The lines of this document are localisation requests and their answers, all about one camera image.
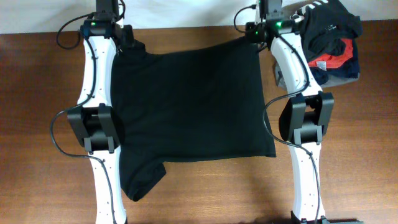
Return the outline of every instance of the black bracket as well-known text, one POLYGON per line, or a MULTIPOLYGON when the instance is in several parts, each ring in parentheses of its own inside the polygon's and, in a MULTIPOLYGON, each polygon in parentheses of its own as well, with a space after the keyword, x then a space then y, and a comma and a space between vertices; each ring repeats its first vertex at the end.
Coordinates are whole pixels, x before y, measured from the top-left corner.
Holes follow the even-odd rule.
POLYGON ((320 220, 315 221, 307 221, 305 218, 299 220, 293 213, 290 212, 292 217, 292 224, 364 224, 362 221, 348 221, 348 222, 330 222, 326 219, 326 217, 322 216, 320 220))
POLYGON ((251 43, 266 43, 268 49, 271 49, 275 32, 278 34, 299 34, 297 24, 291 19, 268 19, 265 22, 256 24, 255 22, 246 23, 245 36, 251 43))
POLYGON ((118 2, 118 0, 96 0, 97 11, 80 26, 80 32, 84 37, 112 38, 118 49, 134 46, 132 26, 125 25, 122 28, 116 23, 120 19, 118 2))
POLYGON ((331 93, 292 97, 279 118, 279 131, 282 139, 301 145, 308 142, 320 144, 328 129, 331 111, 335 100, 331 93), (306 112, 307 107, 313 111, 306 112))
POLYGON ((68 121, 80 145, 87 152, 114 150, 124 141, 124 126, 112 107, 100 104, 97 108, 79 106, 68 112, 68 121))
POLYGON ((283 19, 282 0, 260 0, 260 18, 283 19))

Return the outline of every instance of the wooden table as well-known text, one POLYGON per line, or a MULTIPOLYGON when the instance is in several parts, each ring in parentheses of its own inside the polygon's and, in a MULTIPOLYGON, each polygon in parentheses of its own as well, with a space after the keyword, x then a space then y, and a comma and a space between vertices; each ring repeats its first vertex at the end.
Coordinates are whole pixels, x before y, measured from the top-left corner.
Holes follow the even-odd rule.
MULTIPOLYGON (((335 109, 323 142, 322 199, 329 219, 398 223, 398 22, 364 22, 358 40, 361 79, 329 88, 335 109)), ((135 30, 151 53, 199 49, 239 36, 232 27, 135 30)), ((72 44, 75 33, 63 39, 72 44)), ((261 53, 264 96, 275 86, 274 59, 261 53)), ((0 223, 94 223, 91 165, 53 147, 49 122, 74 105, 83 79, 83 47, 62 50, 55 34, 0 35, 0 223)), ((285 101, 269 110, 277 120, 285 101)), ((62 118, 60 145, 84 153, 62 118)), ((267 223, 289 218, 294 201, 290 153, 165 163, 167 175, 139 202, 123 195, 130 223, 267 223)))

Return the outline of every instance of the white stripe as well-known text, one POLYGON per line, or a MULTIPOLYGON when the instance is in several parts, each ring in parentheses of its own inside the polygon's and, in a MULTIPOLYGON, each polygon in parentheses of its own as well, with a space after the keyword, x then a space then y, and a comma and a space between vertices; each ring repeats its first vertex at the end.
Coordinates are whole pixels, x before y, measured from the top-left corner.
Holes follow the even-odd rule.
POLYGON ((299 22, 301 22, 301 21, 303 21, 303 20, 304 20, 304 17, 303 17, 303 16, 298 16, 297 19, 294 19, 294 22, 295 22, 295 23, 299 23, 299 22))
POLYGON ((304 6, 304 7, 301 8, 302 15, 305 14, 305 8, 306 8, 307 6, 309 6, 310 9, 315 9, 315 6, 314 6, 313 4, 307 4, 306 6, 304 6))

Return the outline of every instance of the folded shirt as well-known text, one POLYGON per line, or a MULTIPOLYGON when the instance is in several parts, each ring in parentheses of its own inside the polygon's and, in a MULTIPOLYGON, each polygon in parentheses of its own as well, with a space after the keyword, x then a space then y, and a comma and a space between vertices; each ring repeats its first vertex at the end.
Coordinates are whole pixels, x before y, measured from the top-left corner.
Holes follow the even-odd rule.
POLYGON ((137 41, 114 59, 111 99, 126 136, 121 187, 133 201, 163 178, 165 161, 275 157, 257 45, 245 38, 165 55, 137 41))

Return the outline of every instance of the wooden surface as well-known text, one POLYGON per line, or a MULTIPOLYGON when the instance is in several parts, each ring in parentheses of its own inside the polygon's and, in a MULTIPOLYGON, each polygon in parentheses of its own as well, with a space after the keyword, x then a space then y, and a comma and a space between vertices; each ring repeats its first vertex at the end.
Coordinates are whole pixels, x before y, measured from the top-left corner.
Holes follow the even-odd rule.
MULTIPOLYGON (((330 219, 398 223, 398 22, 364 22, 358 40, 361 79, 329 88, 335 109, 320 159, 322 199, 330 219)), ((239 36, 231 27, 136 30, 152 53, 199 49, 239 36)), ((66 34, 72 44, 75 34, 66 34)), ((86 160, 53 147, 49 122, 74 105, 84 54, 62 50, 55 34, 0 35, 0 223, 94 223, 93 173, 86 160)), ((261 53, 264 96, 274 84, 269 52, 261 53)), ((277 120, 285 101, 269 110, 277 120)), ((60 145, 83 153, 66 118, 60 145)), ((267 223, 290 217, 294 185, 289 150, 191 164, 165 163, 167 175, 139 202, 123 194, 130 223, 267 223)))

